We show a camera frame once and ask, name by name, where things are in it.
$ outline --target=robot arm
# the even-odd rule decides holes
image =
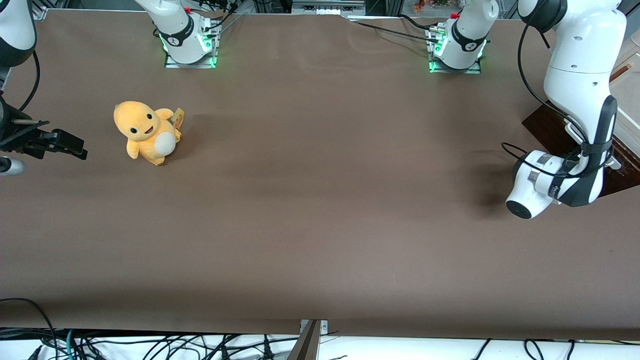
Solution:
[[[24,63],[35,47],[31,1],[0,0],[0,67]]]
[[[451,69],[467,70],[480,56],[499,12],[496,0],[468,1],[457,19],[444,23],[447,39],[434,55]]]
[[[579,145],[568,158],[532,151],[516,163],[506,205],[519,217],[535,217],[554,201],[584,206],[600,195],[618,112],[609,75],[627,24],[617,5],[616,0],[520,0],[518,4],[521,18],[530,26],[540,32],[556,31],[544,89],[581,133],[570,124],[565,127]]]
[[[135,0],[147,11],[160,32],[166,52],[176,62],[194,63],[212,51],[208,37],[217,25],[197,13],[185,11],[178,0]]]
[[[0,0],[0,67],[24,63],[34,53],[35,46],[31,1]],[[52,132],[41,130],[40,126],[48,124],[48,121],[33,120],[21,109],[7,104],[1,95],[0,151],[15,151],[38,159],[42,159],[47,151],[64,152],[86,159],[87,151],[83,149],[82,139],[60,129]],[[23,170],[21,160],[0,157],[0,175],[19,175]]]

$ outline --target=yellow plush toy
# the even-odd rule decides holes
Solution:
[[[137,159],[140,153],[154,165],[164,164],[164,157],[173,152],[182,138],[179,129],[183,119],[180,108],[175,114],[169,109],[154,111],[138,101],[125,101],[113,111],[118,130],[129,139],[127,154]]]

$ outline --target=black cable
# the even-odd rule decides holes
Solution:
[[[220,349],[225,346],[229,341],[237,338],[239,335],[230,335],[229,337],[227,337],[227,335],[224,335],[224,337],[222,337],[222,341],[218,344],[218,346],[216,346],[216,348],[213,349],[212,352],[210,352],[208,355],[205,356],[205,360],[211,360],[213,359],[213,357],[218,353],[218,351],[220,351]]]
[[[540,34],[542,41],[545,42],[545,46],[547,47],[547,49],[551,49],[551,45],[549,45],[549,42],[547,41],[547,37],[545,36],[545,34],[540,30],[538,30],[538,33]]]
[[[76,343],[75,339],[72,339],[71,347],[74,350],[74,357],[76,357],[75,354],[77,354],[76,358],[80,358],[81,360],[87,360],[86,355],[84,354],[83,351],[81,351],[82,347],[78,347],[78,344]]]
[[[411,25],[415,26],[416,28],[423,29],[423,30],[428,30],[431,26],[436,26],[436,25],[438,25],[438,23],[437,23],[437,22],[436,22],[436,23],[434,23],[434,24],[431,24],[431,25],[420,25],[420,24],[418,24],[417,22],[415,22],[412,18],[410,18],[409,16],[407,16],[407,15],[405,15],[405,14],[403,14],[403,13],[402,13],[402,14],[400,14],[400,15],[398,15],[397,17],[401,17],[401,18],[403,18],[403,19],[406,19],[406,20],[408,20],[409,22],[411,22]]]
[[[605,159],[605,161],[602,162],[602,164],[600,164],[600,166],[596,167],[595,169],[593,169],[592,171],[589,171],[587,173],[585,173],[585,171],[583,170],[582,172],[575,174],[575,175],[571,175],[571,174],[566,174],[566,175],[558,175],[558,174],[553,174],[551,172],[548,172],[546,170],[541,169],[540,167],[537,167],[536,165],[533,165],[532,163],[529,163],[527,160],[524,160],[521,156],[518,156],[517,154],[514,154],[512,151],[510,151],[509,149],[507,149],[506,147],[512,147],[514,149],[517,149],[519,151],[522,151],[523,153],[527,153],[526,150],[517,147],[513,144],[510,144],[508,142],[502,142],[500,143],[500,146],[502,146],[502,150],[506,151],[507,154],[513,156],[514,158],[518,159],[518,161],[529,165],[531,168],[536,169],[537,171],[540,171],[542,174],[546,174],[546,175],[550,175],[550,176],[554,176],[554,177],[560,177],[563,179],[580,179],[582,177],[587,177],[590,176],[591,174],[595,173],[596,171],[600,170],[601,168],[604,168],[607,165],[607,162],[611,159],[611,156],[613,156],[613,152],[609,151],[609,154],[607,155],[607,158]]]
[[[628,343],[626,341],[620,341],[620,340],[611,340],[611,341],[613,341],[615,343],[619,343],[619,344],[624,344],[624,345],[640,345],[640,344],[637,344],[637,343]]]
[[[358,25],[366,26],[368,28],[386,31],[387,33],[402,35],[404,37],[416,38],[416,39],[423,40],[423,41],[428,41],[428,42],[438,42],[435,39],[430,39],[430,38],[426,38],[426,37],[419,37],[419,36],[411,35],[411,34],[407,34],[407,33],[401,33],[400,31],[396,31],[396,30],[390,30],[390,29],[381,28],[381,27],[375,26],[375,25],[364,24],[363,22],[355,21],[355,23],[358,24]]]
[[[174,355],[176,352],[178,352],[178,350],[184,348],[185,345],[187,345],[188,343],[192,342],[193,340],[197,339],[199,337],[199,335],[196,335],[194,337],[192,337],[191,339],[186,340],[185,342],[182,343],[182,345],[180,345],[177,348],[173,348],[173,349],[169,349],[169,352],[166,353],[166,360],[169,360],[169,358]]]
[[[36,56],[36,52],[35,51],[33,52],[33,56],[34,56],[34,60],[36,61],[36,64],[38,64],[38,57]],[[36,80],[36,86],[34,86],[34,90],[31,92],[32,95],[35,93],[35,89],[38,88],[37,84],[38,84],[38,81],[40,79],[40,66],[39,65],[36,65],[36,66],[37,66],[37,69],[38,69],[38,78]],[[42,318],[44,319],[44,321],[47,323],[47,326],[49,327],[49,332],[51,333],[51,337],[53,338],[53,343],[55,344],[55,347],[56,347],[56,359],[58,359],[60,357],[60,354],[58,353],[58,351],[59,351],[59,349],[58,349],[58,338],[56,337],[56,334],[55,334],[55,332],[53,330],[53,325],[51,325],[51,321],[49,320],[49,317],[47,316],[47,314],[44,313],[42,308],[38,304],[36,304],[35,301],[33,301],[31,299],[25,299],[24,297],[8,297],[8,298],[5,298],[5,299],[0,299],[0,302],[12,301],[12,300],[28,302],[33,307],[35,307],[36,310],[38,310],[40,315],[42,315]]]
[[[533,343],[533,346],[536,347],[536,350],[538,351],[538,355],[540,355],[539,359],[536,359],[535,357],[533,357],[533,355],[531,355],[531,353],[529,352],[529,348],[527,347],[529,343]],[[524,341],[524,351],[527,353],[527,355],[531,358],[531,360],[545,360],[545,357],[542,356],[542,351],[540,350],[540,347],[538,346],[538,344],[533,341],[533,340],[525,340]]]
[[[566,353],[566,360],[571,360],[571,354],[573,354],[573,348],[575,348],[575,341],[569,340],[571,346],[569,347],[569,352]]]
[[[142,360],[145,360],[145,359],[147,358],[147,356],[149,356],[149,354],[151,354],[151,351],[153,351],[153,350],[156,348],[156,346],[160,345],[160,343],[161,343],[161,342],[163,342],[163,341],[167,341],[168,339],[169,339],[169,336],[165,336],[165,337],[164,337],[164,339],[162,339],[162,340],[160,340],[160,341],[157,341],[157,342],[156,342],[156,344],[155,344],[154,346],[152,346],[152,347],[147,351],[147,353],[142,357]]]
[[[267,338],[267,335],[264,335],[264,351],[263,354],[264,356],[262,356],[263,360],[273,360],[273,357],[275,356],[273,351],[271,351],[271,345],[269,345],[269,338]]]
[[[480,350],[478,350],[478,353],[476,354],[476,357],[474,357],[471,360],[479,360],[480,357],[482,356],[482,353],[484,352],[484,348],[486,348],[487,345],[489,345],[489,341],[491,341],[491,339],[487,339],[484,344],[482,344],[482,346],[480,347]]]
[[[36,81],[33,83],[33,89],[31,89],[31,93],[29,94],[29,96],[27,97],[27,99],[24,101],[24,104],[22,104],[22,106],[18,109],[20,111],[24,110],[27,105],[31,102],[31,100],[33,99],[33,96],[36,94],[36,91],[38,90],[38,85],[40,84],[40,61],[38,60],[38,55],[36,54],[36,51],[33,51],[33,61],[36,63]]]

